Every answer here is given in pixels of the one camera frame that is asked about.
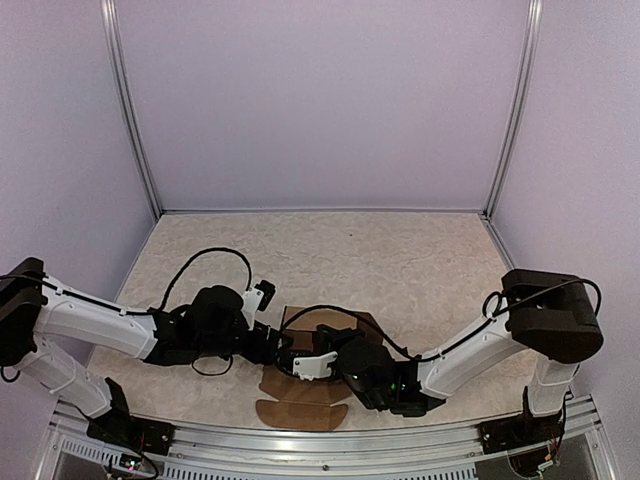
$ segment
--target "open cardboard box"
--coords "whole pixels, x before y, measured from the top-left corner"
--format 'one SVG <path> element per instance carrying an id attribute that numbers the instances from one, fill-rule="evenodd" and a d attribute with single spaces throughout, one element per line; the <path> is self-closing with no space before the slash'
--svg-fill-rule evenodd
<path id="1" fill-rule="evenodd" d="M 283 322 L 300 310 L 301 307 L 285 307 Z M 357 313 L 376 323 L 371 314 Z M 315 310 L 300 317 L 285 330 L 287 335 L 293 337 L 292 348 L 311 351 L 311 334 L 317 325 L 322 324 L 336 329 L 358 328 L 365 332 L 367 341 L 382 344 L 382 337 L 359 320 L 332 310 Z M 351 395 L 349 387 L 341 381 L 299 380 L 284 375 L 275 366 L 269 366 L 264 367 L 260 390 L 277 400 L 256 402 L 258 417 L 270 427 L 329 432 L 338 428 L 349 412 L 346 404 L 339 403 Z"/>

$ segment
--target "wire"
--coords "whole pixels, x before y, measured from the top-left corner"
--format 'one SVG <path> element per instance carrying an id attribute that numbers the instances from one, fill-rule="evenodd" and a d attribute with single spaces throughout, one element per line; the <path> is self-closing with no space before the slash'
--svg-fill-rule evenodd
<path id="1" fill-rule="evenodd" d="M 435 360 L 440 356 L 440 355 L 434 355 L 429 358 L 420 358 L 420 356 L 412 357 L 411 355 L 409 355 L 409 351 L 407 347 L 401 347 L 396 342 L 394 342 L 393 339 L 389 335 L 387 335 L 387 333 L 379 325 L 372 322 L 368 318 L 363 317 L 359 313 L 353 312 L 351 310 L 347 310 L 346 308 L 338 307 L 336 305 L 314 305 L 312 307 L 307 307 L 303 310 L 300 310 L 298 313 L 293 315 L 289 320 L 287 320 L 286 322 L 282 322 L 279 330 L 280 335 L 282 336 L 284 331 L 287 329 L 287 327 L 289 327 L 291 324 L 299 320 L 300 317 L 308 313 L 314 312 L 316 310 L 333 310 L 335 312 L 340 312 L 340 313 L 343 313 L 344 315 L 349 315 L 350 317 L 357 319 L 358 321 L 364 323 L 365 325 L 373 329 L 375 332 L 377 332 L 391 346 L 391 348 L 393 348 L 396 352 L 398 352 L 407 360 L 411 360 L 414 362 L 429 362 L 429 361 Z"/>
<path id="2" fill-rule="evenodd" d="M 151 477 L 145 477 L 147 480 L 156 480 L 159 476 L 160 476 L 160 470 L 158 469 L 158 465 L 156 465 L 156 462 L 154 462 L 153 460 L 151 460 L 149 457 L 147 457 L 143 452 L 142 449 L 140 450 L 136 450 L 135 448 L 131 447 L 131 445 L 127 445 L 125 442 L 119 440 L 118 438 L 116 438 L 115 436 L 113 436 L 111 433 L 109 433 L 107 430 L 105 430 L 104 428 L 102 428 L 100 425 L 98 425 L 93 418 L 88 417 L 87 415 L 84 414 L 84 412 L 82 410 L 80 410 L 78 407 L 76 407 L 75 405 L 72 405 L 73 407 L 75 407 L 76 410 L 78 410 L 80 412 L 80 415 L 82 415 L 84 417 L 84 419 L 89 422 L 91 425 L 93 425 L 95 428 L 97 428 L 98 430 L 100 430 L 103 434 L 105 434 L 107 437 L 109 437 L 114 444 L 119 445 L 123 448 L 126 448 L 127 450 L 132 451 L 133 453 L 135 453 L 136 455 L 138 455 L 140 458 L 142 458 L 145 462 L 147 462 L 149 465 L 151 465 L 151 468 L 153 468 L 153 476 Z"/>
<path id="3" fill-rule="evenodd" d="M 475 337 L 477 334 L 479 334 L 480 332 L 482 332 L 485 328 L 487 328 L 489 325 L 491 325 L 493 322 L 496 321 L 496 318 L 499 317 L 500 315 L 507 313 L 511 310 L 514 310 L 515 308 L 518 308 L 521 305 L 524 305 L 525 303 L 530 302 L 531 300 L 534 300 L 536 298 L 539 298 L 543 295 L 546 295 L 554 290 L 558 290 L 560 288 L 566 287 L 568 285 L 573 285 L 576 283 L 581 283 L 584 285 L 589 285 L 591 286 L 597 294 L 597 302 L 596 302 L 596 307 L 594 309 L 594 313 L 597 316 L 598 313 L 600 312 L 600 307 L 602 305 L 602 291 L 600 290 L 600 287 L 598 287 L 598 285 L 592 281 L 592 280 L 588 280 L 586 278 L 575 278 L 572 280 L 568 280 L 566 282 L 563 283 L 559 283 L 558 285 L 554 285 L 552 287 L 549 288 L 545 288 L 543 290 L 540 290 L 539 292 L 536 292 L 532 295 L 529 295 L 528 297 L 519 300 L 515 303 L 512 303 L 511 305 L 507 305 L 504 308 L 499 308 L 500 305 L 502 305 L 503 300 L 505 298 L 505 295 L 501 292 L 492 292 L 489 294 L 489 296 L 487 296 L 487 298 L 485 299 L 484 303 L 482 304 L 482 314 L 483 316 L 485 316 L 487 318 L 487 320 L 480 325 L 478 328 L 476 328 L 475 330 L 473 330 L 472 332 L 470 332 L 469 334 L 465 335 L 463 338 L 461 338 L 460 340 L 458 340 L 457 342 L 455 342 L 454 344 L 448 346 L 447 348 L 445 348 L 444 350 L 442 350 L 441 352 L 432 355 L 431 357 L 427 357 L 427 358 L 421 358 L 419 355 L 416 356 L 411 356 L 409 355 L 409 351 L 407 349 L 407 347 L 400 347 L 396 342 L 394 342 L 391 337 L 389 337 L 389 335 L 387 335 L 387 333 L 376 323 L 371 322 L 369 319 L 363 317 L 362 315 L 353 312 L 351 310 L 347 310 L 346 308 L 342 308 L 342 307 L 338 307 L 335 305 L 314 305 L 313 307 L 308 307 L 305 308 L 303 310 L 300 310 L 298 313 L 296 313 L 295 315 L 293 315 L 289 320 L 287 320 L 286 322 L 282 322 L 280 324 L 280 330 L 279 333 L 282 336 L 284 331 L 287 329 L 287 327 L 289 327 L 291 324 L 293 324 L 295 321 L 297 321 L 300 317 L 302 317 L 303 315 L 306 315 L 307 313 L 313 312 L 315 310 L 333 310 L 336 312 L 340 312 L 343 313 L 345 315 L 349 315 L 357 320 L 359 320 L 360 322 L 364 323 L 365 325 L 369 326 L 370 328 L 372 328 L 375 332 L 377 332 L 390 346 L 391 348 L 393 348 L 396 352 L 398 352 L 401 356 L 403 356 L 404 358 L 406 358 L 409 361 L 412 362 L 418 362 L 418 363 L 424 363 L 424 362 L 431 362 L 433 360 L 436 360 L 438 358 L 441 358 L 443 355 L 446 355 L 447 353 L 451 352 L 452 350 L 458 348 L 460 345 L 466 343 L 468 340 L 470 340 L 471 338 Z M 493 299 L 493 298 L 498 298 L 498 303 L 496 306 L 496 309 L 489 313 L 487 312 L 487 308 L 489 307 L 489 302 Z M 284 367 L 282 367 L 282 365 L 279 364 L 278 359 L 280 358 L 279 352 L 284 350 L 286 347 L 282 346 L 278 349 L 278 351 L 276 352 L 276 367 L 278 368 L 278 370 L 280 370 L 281 372 L 287 374 L 287 375 L 291 375 L 293 376 L 290 372 L 286 371 L 286 369 Z"/>
<path id="4" fill-rule="evenodd" d="M 0 367 L 0 377 L 2 377 L 2 380 L 4 380 L 7 383 L 13 383 L 17 381 L 20 378 L 20 373 L 22 372 L 17 371 L 14 377 L 8 378 L 4 373 L 4 367 Z"/>
<path id="5" fill-rule="evenodd" d="M 6 275 L 0 275 L 0 281 L 2 280 L 11 280 L 11 279 L 22 279 L 22 280 L 30 280 L 34 283 L 40 284 L 40 285 L 47 285 L 47 282 L 45 282 L 44 280 L 42 280 L 41 278 L 37 278 L 37 277 L 31 277 L 29 275 L 20 275 L 20 274 L 15 274 L 15 273 L 8 273 Z"/>
<path id="6" fill-rule="evenodd" d="M 509 468 L 511 468 L 511 472 L 513 472 L 513 474 L 518 477 L 518 478 L 524 478 L 525 480 L 532 480 L 532 479 L 543 479 L 544 475 L 542 474 L 542 472 L 537 471 L 537 472 L 531 472 L 533 475 L 533 477 L 525 477 L 524 475 L 520 475 L 518 472 L 516 472 L 516 469 L 513 465 L 513 462 L 515 462 L 518 459 L 517 456 L 514 457 L 508 457 L 507 458 L 507 464 L 509 465 Z"/>
<path id="7" fill-rule="evenodd" d="M 282 341 L 282 345 L 280 346 L 280 348 L 278 348 L 276 350 L 276 354 L 275 354 L 275 358 L 274 358 L 273 364 L 276 366 L 276 368 L 281 373 L 284 373 L 287 377 L 298 378 L 297 375 L 294 375 L 293 372 L 290 372 L 289 370 L 287 370 L 280 363 L 280 352 L 286 350 L 287 348 L 291 348 L 293 346 L 293 338 L 280 335 L 280 339 Z"/>
<path id="8" fill-rule="evenodd" d="M 169 295 L 171 294 L 171 290 L 173 290 L 173 287 L 175 286 L 176 282 L 180 279 L 180 277 L 185 272 L 185 270 L 189 268 L 189 266 L 193 263 L 193 261 L 206 253 L 212 253 L 212 252 L 231 253 L 233 255 L 236 255 L 237 257 L 240 257 L 240 259 L 247 266 L 247 271 L 249 273 L 246 290 L 249 290 L 249 288 L 251 288 L 251 278 L 252 278 L 251 264 L 249 263 L 249 260 L 247 260 L 247 257 L 245 257 L 242 253 L 238 252 L 237 250 L 234 250 L 233 248 L 227 248 L 227 247 L 205 248 L 204 250 L 200 250 L 199 252 L 193 254 L 191 258 L 189 258 L 189 260 L 187 260 L 186 263 L 182 266 L 182 268 L 178 270 L 178 273 L 175 275 L 175 277 L 173 277 L 171 282 L 169 282 L 169 285 L 167 286 L 167 289 L 164 292 L 164 296 L 162 297 L 162 303 L 160 304 L 160 307 L 158 307 L 158 310 L 165 309 L 165 307 L 167 306 L 167 301 L 169 300 Z"/>
<path id="9" fill-rule="evenodd" d="M 198 370 L 198 369 L 196 368 L 196 362 L 197 362 L 198 360 L 200 360 L 200 358 L 202 358 L 202 357 L 200 357 L 200 355 L 198 355 L 198 356 L 193 360 L 193 362 L 191 362 L 191 368 L 193 369 L 193 371 L 194 371 L 194 372 L 196 372 L 198 375 L 202 375 L 203 377 L 220 377 L 220 376 L 224 375 L 225 373 L 229 373 L 229 370 L 231 370 L 231 367 L 233 366 L 233 355 L 230 355 L 230 356 L 229 356 L 229 359 L 228 359 L 228 362 L 229 362 L 229 363 L 227 364 L 227 368 L 226 368 L 224 371 L 222 371 L 222 372 L 218 372 L 218 373 L 207 373 L 207 372 L 202 372 L 202 371 L 200 371 L 200 370 Z"/>
<path id="10" fill-rule="evenodd" d="M 584 285 L 589 285 L 590 287 L 592 287 L 595 291 L 596 291 L 596 295 L 598 297 L 597 301 L 596 301 L 596 308 L 593 310 L 595 315 L 598 316 L 598 313 L 600 313 L 600 306 L 602 305 L 602 291 L 600 290 L 600 287 L 598 286 L 598 284 L 592 280 L 588 280 L 586 278 L 574 278 L 572 280 L 568 280 L 566 282 L 562 282 L 559 283 L 557 285 L 554 285 L 552 287 L 549 288 L 545 288 L 544 290 L 540 290 L 539 292 L 536 292 L 532 295 L 529 295 L 527 298 L 523 298 L 522 300 L 518 300 L 515 303 L 512 303 L 511 305 L 507 305 L 506 307 L 498 310 L 497 312 L 495 312 L 493 314 L 493 317 L 498 317 L 500 315 L 502 315 L 503 313 L 507 313 L 510 312 L 511 310 L 514 310 L 518 307 L 520 307 L 521 305 L 530 302 L 531 300 L 534 300 L 538 297 L 541 297 L 543 295 L 546 295 L 549 292 L 553 292 L 554 290 L 558 290 L 559 288 L 563 288 L 566 287 L 568 285 L 573 285 L 575 283 L 582 283 Z"/>

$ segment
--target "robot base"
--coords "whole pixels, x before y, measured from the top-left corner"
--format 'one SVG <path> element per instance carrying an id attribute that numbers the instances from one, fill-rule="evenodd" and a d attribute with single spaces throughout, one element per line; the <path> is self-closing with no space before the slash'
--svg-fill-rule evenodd
<path id="1" fill-rule="evenodd" d="M 523 393 L 523 412 L 513 417 L 482 422 L 478 426 L 485 454 L 504 452 L 560 438 L 564 433 L 562 412 L 536 418 L 531 414 L 527 389 Z"/>
<path id="2" fill-rule="evenodd" d="M 173 441 L 175 426 L 167 422 L 138 418 L 129 414 L 129 407 L 120 385 L 106 379 L 111 390 L 111 410 L 90 419 L 87 436 L 105 443 L 127 447 L 134 452 L 166 456 Z"/>

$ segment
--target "beige floor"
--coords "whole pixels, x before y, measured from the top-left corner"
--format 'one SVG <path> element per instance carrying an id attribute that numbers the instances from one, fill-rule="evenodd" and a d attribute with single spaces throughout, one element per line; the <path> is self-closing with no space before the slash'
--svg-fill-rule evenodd
<path id="1" fill-rule="evenodd" d="M 259 320 L 276 326 L 284 305 L 332 303 L 367 310 L 412 353 L 446 341 L 479 314 L 500 288 L 505 268 L 476 215 L 425 213 L 264 213 L 164 216 L 151 235 L 119 299 L 157 306 L 174 273 L 195 251 L 229 246 L 245 253 L 254 279 L 277 294 Z M 191 301 L 216 283 L 238 290 L 246 282 L 233 256 L 202 257 L 178 282 L 169 307 Z M 202 361 L 203 369 L 223 366 Z M 355 397 L 340 429 L 383 429 L 476 419 L 516 411 L 535 357 L 523 352 L 462 387 L 419 419 L 365 410 Z M 96 349 L 90 368 L 122 385 L 134 413 L 236 427 L 266 428 L 255 401 L 262 372 L 236 357 L 220 378 L 188 366 L 156 367 Z"/>

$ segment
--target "white wall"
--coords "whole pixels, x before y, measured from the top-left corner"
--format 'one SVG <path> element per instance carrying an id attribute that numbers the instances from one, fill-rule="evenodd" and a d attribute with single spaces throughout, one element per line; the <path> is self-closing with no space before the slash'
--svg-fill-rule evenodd
<path id="1" fill-rule="evenodd" d="M 117 2 L 163 205 L 480 210 L 528 3 Z"/>
<path id="2" fill-rule="evenodd" d="M 113 298 L 152 226 L 97 1 L 0 2 L 0 273 L 27 256 Z M 79 343 L 65 343 L 86 358 Z M 2 478 L 24 478 L 55 399 L 0 382 Z"/>
<path id="3" fill-rule="evenodd" d="M 640 3 L 545 2 L 497 228 L 518 266 L 598 282 L 593 393 L 625 479 L 640 472 Z"/>

